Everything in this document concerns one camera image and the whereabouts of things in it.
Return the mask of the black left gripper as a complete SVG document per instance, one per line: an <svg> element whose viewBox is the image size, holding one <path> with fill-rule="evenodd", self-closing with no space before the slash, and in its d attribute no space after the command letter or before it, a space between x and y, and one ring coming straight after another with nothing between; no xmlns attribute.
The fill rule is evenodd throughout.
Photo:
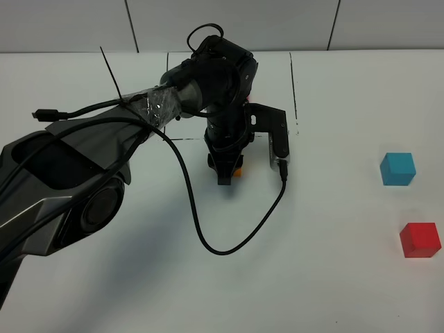
<svg viewBox="0 0 444 333"><path fill-rule="evenodd" d="M209 149L207 163L216 172L217 185L231 185L234 167L240 169L244 163L242 149L253 141L253 134L248 130L247 105L241 103L224 108L214 104L206 108L209 114L222 112L216 117L207 118L204 136Z"/></svg>

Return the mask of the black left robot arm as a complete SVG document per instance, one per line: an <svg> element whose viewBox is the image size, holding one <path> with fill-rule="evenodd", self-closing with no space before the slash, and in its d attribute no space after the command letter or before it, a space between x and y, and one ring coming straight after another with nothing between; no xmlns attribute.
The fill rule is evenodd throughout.
<svg viewBox="0 0 444 333"><path fill-rule="evenodd" d="M70 113L35 111L46 128L1 152L1 297L25 256L49 256L111 222L131 182L130 158L173 119L206 118L210 148L238 169L256 71L251 52L211 35L156 87Z"/></svg>

